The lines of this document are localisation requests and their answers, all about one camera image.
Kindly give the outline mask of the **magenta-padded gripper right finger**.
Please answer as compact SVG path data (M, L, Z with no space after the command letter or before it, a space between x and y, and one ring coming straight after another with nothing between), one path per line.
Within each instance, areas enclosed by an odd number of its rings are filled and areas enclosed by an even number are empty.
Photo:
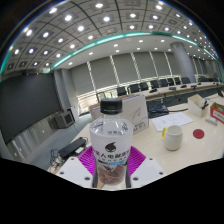
M148 158L131 147L126 171L127 188L140 188L165 176L165 171L154 158Z

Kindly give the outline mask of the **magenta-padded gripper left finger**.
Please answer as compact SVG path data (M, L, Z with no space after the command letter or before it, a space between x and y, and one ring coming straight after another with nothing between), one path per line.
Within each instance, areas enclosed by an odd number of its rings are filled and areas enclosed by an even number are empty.
M92 147L87 147L77 157L69 157L56 175L84 188L96 188L97 172Z

